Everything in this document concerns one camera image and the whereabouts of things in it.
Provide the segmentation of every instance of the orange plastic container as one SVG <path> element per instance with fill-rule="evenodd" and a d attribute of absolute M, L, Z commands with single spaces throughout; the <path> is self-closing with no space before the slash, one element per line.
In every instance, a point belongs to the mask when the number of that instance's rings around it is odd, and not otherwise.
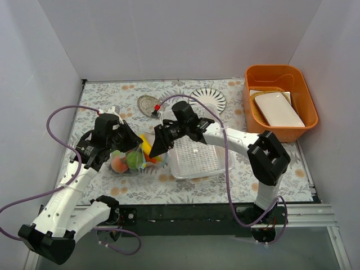
<path fill-rule="evenodd" d="M 249 90 L 279 91 L 291 93 L 292 108 L 300 116 L 305 127 L 271 127 L 256 115 L 256 104 Z M 281 142 L 294 142 L 305 131 L 315 127 L 318 116 L 309 89 L 300 70 L 289 65 L 255 65 L 245 71 L 242 92 L 247 131 L 263 133 L 272 131 Z"/>

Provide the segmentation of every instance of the plastic bag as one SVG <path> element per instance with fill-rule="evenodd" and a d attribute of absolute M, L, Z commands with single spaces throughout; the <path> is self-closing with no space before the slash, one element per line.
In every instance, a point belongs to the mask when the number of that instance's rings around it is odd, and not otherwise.
<path fill-rule="evenodd" d="M 138 147 L 127 153 L 120 153 L 120 151 L 111 153 L 110 166 L 113 171 L 124 173 L 128 170 L 142 170 L 150 166 L 162 167 L 166 164 L 167 154 L 162 154 L 152 159 L 149 158 L 155 136 L 149 133 L 141 133 L 139 137 L 142 138 L 143 143 Z"/>

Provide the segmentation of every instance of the plate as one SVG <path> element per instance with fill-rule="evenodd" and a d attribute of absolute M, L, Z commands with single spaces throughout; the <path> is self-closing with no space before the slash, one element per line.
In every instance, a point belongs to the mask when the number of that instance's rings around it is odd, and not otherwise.
<path fill-rule="evenodd" d="M 222 92 L 215 88 L 201 87 L 190 94 L 191 97 L 196 98 L 203 104 L 213 104 L 219 113 L 222 113 L 226 108 L 226 98 Z M 189 99 L 190 105 L 197 105 L 197 102 Z"/>
<path fill-rule="evenodd" d="M 147 94 L 144 94 L 137 99 L 137 106 L 140 111 L 149 117 L 151 117 L 151 113 L 154 111 L 156 104 L 160 104 L 160 100 Z"/>

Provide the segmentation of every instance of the dish rack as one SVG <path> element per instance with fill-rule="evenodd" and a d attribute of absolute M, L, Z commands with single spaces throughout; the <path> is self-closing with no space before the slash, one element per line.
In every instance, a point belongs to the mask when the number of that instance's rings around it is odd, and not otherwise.
<path fill-rule="evenodd" d="M 214 105 L 206 104 L 206 106 L 216 116 L 219 116 Z M 215 120 L 201 105 L 191 107 L 199 117 Z M 176 120 L 176 117 L 172 110 L 167 110 L 161 114 L 161 123 L 163 123 L 163 119 Z M 215 176 L 225 172 L 225 149 L 220 146 L 194 142 L 189 137 L 184 136 L 174 142 L 174 148 L 169 150 L 168 154 L 171 173 L 178 179 Z M 234 165 L 233 153 L 229 151 L 229 170 L 233 169 Z"/>

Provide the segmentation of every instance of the floral pattern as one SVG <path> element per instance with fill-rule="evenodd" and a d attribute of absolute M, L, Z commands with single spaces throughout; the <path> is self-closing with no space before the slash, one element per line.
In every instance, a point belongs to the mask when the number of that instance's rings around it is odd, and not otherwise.
<path fill-rule="evenodd" d="M 189 95 L 200 87 L 213 87 L 222 91 L 227 99 L 227 107 L 220 117 L 230 128 L 246 130 L 242 106 L 243 79 L 226 80 L 176 80 L 131 83 L 87 83 L 81 105 L 106 110 L 117 104 L 121 107 L 121 117 L 135 132 L 153 132 L 159 120 L 143 115 L 137 107 L 141 95 L 152 95 L 164 99 L 176 93 Z M 93 128 L 96 114 L 79 109 L 68 143 L 75 145 L 81 135 Z M 287 201 L 312 201 L 308 178 L 295 143 L 284 144 L 291 156 L 291 163 L 280 185 L 280 194 Z M 65 153 L 62 169 L 69 162 L 70 151 Z M 235 168 L 230 171 L 231 195 L 234 202 L 252 202 L 258 190 L 249 161 L 236 154 Z M 102 166 L 100 172 L 86 188 L 79 205 L 89 205 L 91 199 L 101 195 L 116 198 L 121 204 L 186 204 L 186 203 L 226 203 L 224 174 L 197 179 L 175 179 L 166 165 L 163 168 L 149 167 L 141 172 L 118 174 Z"/>

